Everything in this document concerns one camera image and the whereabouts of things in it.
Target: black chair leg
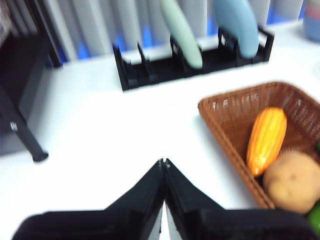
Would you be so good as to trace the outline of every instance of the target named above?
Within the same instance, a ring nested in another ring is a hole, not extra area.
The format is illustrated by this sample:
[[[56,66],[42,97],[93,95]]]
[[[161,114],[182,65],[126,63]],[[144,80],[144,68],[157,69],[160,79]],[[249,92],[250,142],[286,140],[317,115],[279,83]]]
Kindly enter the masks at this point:
[[[19,109],[14,106],[7,93],[0,86],[0,112],[4,122],[9,124],[11,130],[16,133],[24,146],[29,150],[34,162],[40,162],[48,157],[38,141],[30,131]]]

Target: potato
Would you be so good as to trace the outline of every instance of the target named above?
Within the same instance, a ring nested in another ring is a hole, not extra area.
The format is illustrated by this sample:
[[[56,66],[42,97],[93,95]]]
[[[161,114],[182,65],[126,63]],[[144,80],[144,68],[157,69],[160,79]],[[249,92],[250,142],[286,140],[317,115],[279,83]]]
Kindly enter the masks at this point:
[[[283,153],[265,171],[263,188],[276,207],[305,214],[320,198],[320,165],[302,152]]]

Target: light blue plate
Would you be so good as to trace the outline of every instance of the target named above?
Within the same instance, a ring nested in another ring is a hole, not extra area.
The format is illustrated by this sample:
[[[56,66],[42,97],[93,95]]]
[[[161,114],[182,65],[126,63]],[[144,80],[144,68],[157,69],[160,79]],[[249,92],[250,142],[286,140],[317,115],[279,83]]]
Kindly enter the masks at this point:
[[[214,0],[215,20],[218,27],[238,39],[243,58],[256,56],[259,32],[255,14],[247,0]]]

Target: blue container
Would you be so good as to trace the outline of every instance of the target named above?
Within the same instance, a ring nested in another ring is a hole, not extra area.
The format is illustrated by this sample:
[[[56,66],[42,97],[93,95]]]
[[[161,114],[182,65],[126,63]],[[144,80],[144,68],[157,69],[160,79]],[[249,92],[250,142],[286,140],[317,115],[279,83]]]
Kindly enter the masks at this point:
[[[303,26],[306,35],[314,41],[320,42],[320,20],[304,15]]]

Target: toy vegetable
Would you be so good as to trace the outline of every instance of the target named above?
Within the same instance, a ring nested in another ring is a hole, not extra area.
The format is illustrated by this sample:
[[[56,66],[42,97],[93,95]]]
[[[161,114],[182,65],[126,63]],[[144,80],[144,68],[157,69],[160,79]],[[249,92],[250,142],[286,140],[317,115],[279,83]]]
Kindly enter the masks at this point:
[[[320,238],[320,202],[318,202],[312,211],[308,215],[308,221],[312,227],[312,229],[315,231],[315,233]]]
[[[285,138],[287,117],[283,109],[268,107],[256,118],[249,140],[246,164],[253,176],[261,175],[278,157]]]
[[[305,214],[320,198],[320,165],[303,152],[281,153],[265,171],[263,189],[276,207]]]

